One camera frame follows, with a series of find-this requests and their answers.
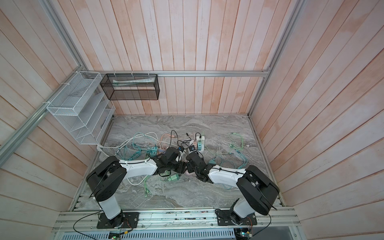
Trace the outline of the light green USB charger plug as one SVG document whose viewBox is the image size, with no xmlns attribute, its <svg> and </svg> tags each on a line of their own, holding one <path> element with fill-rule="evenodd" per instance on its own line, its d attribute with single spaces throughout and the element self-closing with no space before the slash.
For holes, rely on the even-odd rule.
<svg viewBox="0 0 384 240">
<path fill-rule="evenodd" d="M 174 175 L 171 175 L 171 176 L 167 177 L 167 180 L 169 182 L 178 181 L 179 179 L 180 179 L 180 175 L 178 175 L 178 174 L 174 174 Z"/>
</svg>

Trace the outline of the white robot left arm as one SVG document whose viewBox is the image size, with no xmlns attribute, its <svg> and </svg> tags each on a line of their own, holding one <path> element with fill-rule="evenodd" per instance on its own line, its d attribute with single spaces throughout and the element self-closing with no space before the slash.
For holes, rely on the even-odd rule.
<svg viewBox="0 0 384 240">
<path fill-rule="evenodd" d="M 87 175 L 86 182 L 92 191 L 91 196 L 96 199 L 106 218 L 115 220 L 122 215 L 115 193 L 123 180 L 160 175 L 166 171 L 182 174 L 186 164 L 181 152 L 174 147 L 154 157 L 137 161 L 119 160 L 116 156 L 110 156 Z"/>
</svg>

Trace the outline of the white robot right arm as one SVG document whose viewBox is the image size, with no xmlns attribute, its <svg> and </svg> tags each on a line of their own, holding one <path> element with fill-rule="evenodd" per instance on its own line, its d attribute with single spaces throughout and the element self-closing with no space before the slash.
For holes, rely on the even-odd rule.
<svg viewBox="0 0 384 240">
<path fill-rule="evenodd" d="M 250 165 L 246 169 L 229 169 L 207 164 L 197 152 L 186 156 L 189 173 L 198 180 L 211 184 L 224 184 L 237 188 L 243 197 L 236 200 L 230 214 L 232 218 L 244 219 L 252 213 L 267 216 L 274 207 L 280 189 L 259 168 Z"/>
</svg>

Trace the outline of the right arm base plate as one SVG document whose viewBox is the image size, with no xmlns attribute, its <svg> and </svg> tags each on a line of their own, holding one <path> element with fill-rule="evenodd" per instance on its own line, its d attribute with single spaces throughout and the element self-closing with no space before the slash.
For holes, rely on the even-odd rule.
<svg viewBox="0 0 384 240">
<path fill-rule="evenodd" d="M 245 199 L 237 199 L 229 210 L 215 209 L 219 226 L 257 225 L 255 210 Z"/>
</svg>

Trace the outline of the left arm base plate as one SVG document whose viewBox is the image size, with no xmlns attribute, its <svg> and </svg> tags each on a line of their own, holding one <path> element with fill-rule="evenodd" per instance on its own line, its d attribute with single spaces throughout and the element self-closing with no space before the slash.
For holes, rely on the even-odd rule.
<svg viewBox="0 0 384 240">
<path fill-rule="evenodd" d="M 99 214 L 97 229 L 134 229 L 138 225 L 139 212 L 121 212 L 109 220 L 104 212 Z"/>
</svg>

